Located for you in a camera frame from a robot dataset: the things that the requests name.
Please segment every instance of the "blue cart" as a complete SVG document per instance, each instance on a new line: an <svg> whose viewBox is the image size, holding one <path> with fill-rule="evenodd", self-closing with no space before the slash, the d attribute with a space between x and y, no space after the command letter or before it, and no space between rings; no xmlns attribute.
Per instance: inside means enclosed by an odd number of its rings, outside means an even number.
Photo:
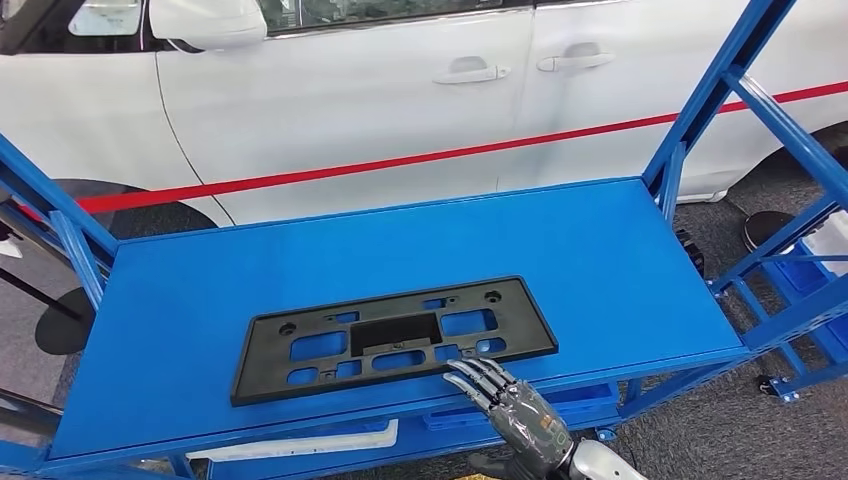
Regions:
<svg viewBox="0 0 848 480"><path fill-rule="evenodd" d="M67 252L97 309L66 409L52 413L52 442L0 444L2 470L193 478L187 452L390 418L399 419L392 447L225 462L209 476L314 478L500 441L473 421L455 422L462 428L449 435L433 428L445 416L434 414L457 418L468 407L438 375L232 407L245 329L268 312L521 276L560 348L507 366L543 394L574 398L560 411L577 428L611 428L844 314L848 278L770 318L763 312L747 332L716 301L736 289L762 310L746 276L823 212L848 206L848 174L745 74L792 4L749 3L639 177L117 241L0 137L0 183L50 226L45 241ZM670 224L683 160L731 92L828 193L705 284ZM671 375L642 387L660 374ZM626 394L611 402L616 384ZM132 466L150 458L170 459L174 473Z"/></svg>

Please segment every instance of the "car door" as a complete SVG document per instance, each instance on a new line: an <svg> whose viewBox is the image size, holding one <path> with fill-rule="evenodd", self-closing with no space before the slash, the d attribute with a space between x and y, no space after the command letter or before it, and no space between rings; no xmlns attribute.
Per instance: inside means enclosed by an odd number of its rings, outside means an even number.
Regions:
<svg viewBox="0 0 848 480"><path fill-rule="evenodd" d="M518 128L570 138L527 149L501 188L639 175L747 3L540 1ZM846 15L841 0L799 1L752 74L773 94L844 81ZM815 131L846 120L835 98L785 108ZM680 194L718 199L777 148L751 112L723 113L688 156Z"/></svg>
<svg viewBox="0 0 848 480"><path fill-rule="evenodd" d="M503 184L640 174L670 121L651 119L682 108L745 3L540 2L520 129L577 132L533 147Z"/></svg>
<svg viewBox="0 0 848 480"><path fill-rule="evenodd" d="M268 39L158 54L168 117L208 182L514 135L532 7L511 0L263 0ZM219 196L237 223L495 191L516 152Z"/></svg>

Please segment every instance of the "robotic hand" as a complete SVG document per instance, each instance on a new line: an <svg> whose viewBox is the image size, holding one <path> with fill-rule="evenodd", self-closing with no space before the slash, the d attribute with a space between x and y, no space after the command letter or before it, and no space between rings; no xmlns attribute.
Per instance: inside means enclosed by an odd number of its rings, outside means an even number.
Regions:
<svg viewBox="0 0 848 480"><path fill-rule="evenodd" d="M516 380L488 358L448 360L462 377L443 378L459 387L483 411L515 455L491 459L474 454L480 473L505 480L647 480L615 452L594 440L575 444L565 422L535 388Z"/></svg>

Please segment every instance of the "white car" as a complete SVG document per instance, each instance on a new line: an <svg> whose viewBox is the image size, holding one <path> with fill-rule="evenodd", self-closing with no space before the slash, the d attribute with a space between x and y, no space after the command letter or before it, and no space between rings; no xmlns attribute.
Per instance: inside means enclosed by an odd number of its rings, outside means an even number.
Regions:
<svg viewBox="0 0 848 480"><path fill-rule="evenodd" d="M218 225L637 175L747 0L0 0L0 132L62 185L156 191ZM848 2L799 0L752 74L808 131L848 120ZM684 201L778 142L727 108ZM327 178L330 167L564 140Z"/></svg>

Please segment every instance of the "blue metal shelf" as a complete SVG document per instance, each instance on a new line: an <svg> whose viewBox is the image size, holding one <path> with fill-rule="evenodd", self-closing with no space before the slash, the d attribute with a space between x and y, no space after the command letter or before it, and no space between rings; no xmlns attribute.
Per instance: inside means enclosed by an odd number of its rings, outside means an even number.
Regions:
<svg viewBox="0 0 848 480"><path fill-rule="evenodd" d="M238 408L228 398L256 315L510 275L560 351L508 368L549 390L748 352L639 179L152 237L118 248L50 459L465 407L438 375ZM156 339L156 353L124 338Z"/></svg>

